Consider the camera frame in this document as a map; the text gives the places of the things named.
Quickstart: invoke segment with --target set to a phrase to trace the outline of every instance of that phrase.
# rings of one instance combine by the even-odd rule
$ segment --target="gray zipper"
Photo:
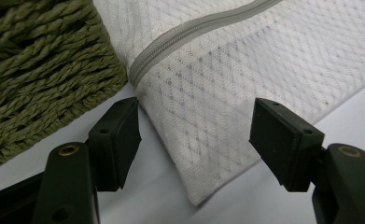
[[[243,7],[201,17],[171,29],[159,36],[136,57],[130,69],[130,81],[137,87],[152,66],[191,39],[217,28],[249,19],[279,2],[281,0],[257,0]]]

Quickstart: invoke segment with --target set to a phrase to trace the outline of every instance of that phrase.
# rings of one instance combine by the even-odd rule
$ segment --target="white tabletop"
[[[42,172],[49,152],[60,144],[84,142],[88,131],[118,100],[134,96],[131,85],[84,114],[57,133],[0,167],[0,189]],[[142,142],[127,178],[118,192],[99,193],[102,223],[316,223],[307,193],[288,193],[264,162],[236,177],[204,204],[193,206],[145,112],[139,111]],[[365,89],[339,106],[316,127],[330,143],[345,143],[365,150]]]

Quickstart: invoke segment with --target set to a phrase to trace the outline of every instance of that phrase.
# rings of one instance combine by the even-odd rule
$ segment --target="green woven basket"
[[[126,82],[90,0],[0,0],[0,164]]]

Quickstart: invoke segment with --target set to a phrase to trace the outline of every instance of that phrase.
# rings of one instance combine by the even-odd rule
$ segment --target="brass screw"
[[[70,156],[75,154],[79,150],[79,147],[76,145],[68,145],[59,150],[60,156]]]
[[[339,151],[341,151],[344,155],[349,157],[360,157],[360,151],[353,147],[339,147]]]

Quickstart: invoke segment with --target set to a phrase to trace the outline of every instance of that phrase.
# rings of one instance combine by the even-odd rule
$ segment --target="white mesh fabric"
[[[191,40],[136,93],[198,204],[258,159],[255,97],[315,122],[364,86],[365,1],[285,0]]]
[[[93,0],[112,45],[127,68],[153,40],[170,29],[255,0]]]

